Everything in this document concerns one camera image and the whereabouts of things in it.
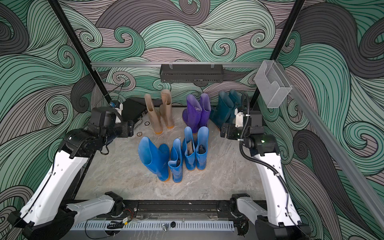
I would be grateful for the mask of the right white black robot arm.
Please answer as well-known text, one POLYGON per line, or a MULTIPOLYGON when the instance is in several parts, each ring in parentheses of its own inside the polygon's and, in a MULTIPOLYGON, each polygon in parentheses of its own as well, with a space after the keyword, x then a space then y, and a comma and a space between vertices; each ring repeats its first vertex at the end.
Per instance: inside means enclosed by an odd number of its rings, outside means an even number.
POLYGON ((262 126, 252 126, 254 115, 247 94, 241 97, 240 109, 242 126, 224 123, 220 135, 238 141, 241 156, 257 165, 267 208, 263 209, 248 194, 233 195, 232 208, 254 224, 259 240, 308 240, 311 227, 302 222, 292 203, 276 138, 266 135, 262 126))

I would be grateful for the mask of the blue boot front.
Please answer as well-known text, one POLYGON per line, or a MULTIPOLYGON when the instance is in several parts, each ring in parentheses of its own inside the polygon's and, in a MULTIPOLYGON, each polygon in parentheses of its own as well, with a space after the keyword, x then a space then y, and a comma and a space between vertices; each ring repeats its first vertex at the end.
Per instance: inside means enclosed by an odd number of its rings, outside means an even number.
POLYGON ((173 181, 180 183, 183 179, 183 153, 182 143, 178 138, 173 141, 168 166, 172 172, 173 181))

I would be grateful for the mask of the beige boot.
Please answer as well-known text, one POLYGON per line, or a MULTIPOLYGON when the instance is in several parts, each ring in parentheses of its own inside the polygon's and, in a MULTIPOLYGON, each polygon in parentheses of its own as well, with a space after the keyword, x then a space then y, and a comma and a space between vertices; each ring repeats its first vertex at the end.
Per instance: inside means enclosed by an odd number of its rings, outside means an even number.
POLYGON ((150 94, 145 94, 144 98, 145 98, 148 115, 150 118, 150 123, 153 127, 154 132, 159 135, 163 132, 160 113, 155 109, 155 106, 150 94))
POLYGON ((162 104, 160 105, 160 114, 164 119, 165 125, 168 129, 174 127, 174 120, 172 115, 172 96, 170 90, 161 91, 162 104))

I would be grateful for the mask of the purple boot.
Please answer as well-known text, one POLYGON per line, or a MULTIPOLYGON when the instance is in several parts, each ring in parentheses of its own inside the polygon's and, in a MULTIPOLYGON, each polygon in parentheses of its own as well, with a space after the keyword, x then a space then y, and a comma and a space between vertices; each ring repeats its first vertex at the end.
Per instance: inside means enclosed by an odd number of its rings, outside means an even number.
POLYGON ((193 134, 198 132, 201 120, 202 107, 193 95, 187 96, 187 108, 183 111, 183 121, 192 129, 193 134))
POLYGON ((211 103, 208 94, 201 94, 200 105, 202 107, 202 114, 199 122, 199 127, 201 128, 207 126, 211 114, 211 103))

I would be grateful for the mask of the blue boot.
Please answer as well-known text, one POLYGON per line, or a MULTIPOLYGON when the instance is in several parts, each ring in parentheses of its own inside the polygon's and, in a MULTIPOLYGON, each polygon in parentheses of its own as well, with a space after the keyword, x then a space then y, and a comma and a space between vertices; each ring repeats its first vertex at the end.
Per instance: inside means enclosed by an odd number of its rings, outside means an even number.
POLYGON ((156 147, 148 137, 143 137, 138 146, 138 154, 144 166, 160 181, 165 182, 170 178, 168 166, 170 149, 167 144, 156 147))
POLYGON ((208 142, 209 129, 208 127, 201 127, 198 131, 196 146, 197 168, 201 171, 206 168, 207 164, 208 142))
POLYGON ((184 129, 185 138, 182 144, 183 156, 188 171, 193 171, 196 168, 195 143, 192 129, 186 127, 184 129))
POLYGON ((182 143, 178 138, 173 141, 168 166, 172 172, 173 181, 180 183, 183 179, 183 153, 182 143))

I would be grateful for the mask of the teal boot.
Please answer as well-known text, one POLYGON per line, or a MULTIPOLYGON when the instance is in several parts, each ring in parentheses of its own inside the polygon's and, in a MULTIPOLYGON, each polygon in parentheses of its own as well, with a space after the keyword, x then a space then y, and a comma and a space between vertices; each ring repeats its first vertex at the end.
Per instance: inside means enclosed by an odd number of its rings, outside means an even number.
POLYGON ((234 106, 231 109, 231 114, 227 120, 227 123, 232 124, 234 119, 236 118, 235 116, 235 109, 239 108, 242 104, 241 96, 238 94, 238 92, 234 89, 230 90, 229 92, 229 97, 232 100, 234 106))
POLYGON ((218 105, 210 113, 211 121, 220 129, 222 124, 229 119, 233 108, 234 103, 230 96, 224 91, 219 92, 218 105))

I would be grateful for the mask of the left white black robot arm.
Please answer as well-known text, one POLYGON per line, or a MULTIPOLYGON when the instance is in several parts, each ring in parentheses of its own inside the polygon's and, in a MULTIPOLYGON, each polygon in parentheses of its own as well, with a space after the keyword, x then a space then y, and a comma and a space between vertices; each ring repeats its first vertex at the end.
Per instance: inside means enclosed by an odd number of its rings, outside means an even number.
POLYGON ((134 134, 134 122, 124 121, 121 110, 112 107, 92 109, 88 124, 69 131, 55 154, 53 164, 37 191, 8 222, 22 230, 28 240, 59 240, 78 223, 99 215, 123 214, 123 198, 113 192, 77 204, 62 201, 80 169, 115 138, 134 134))

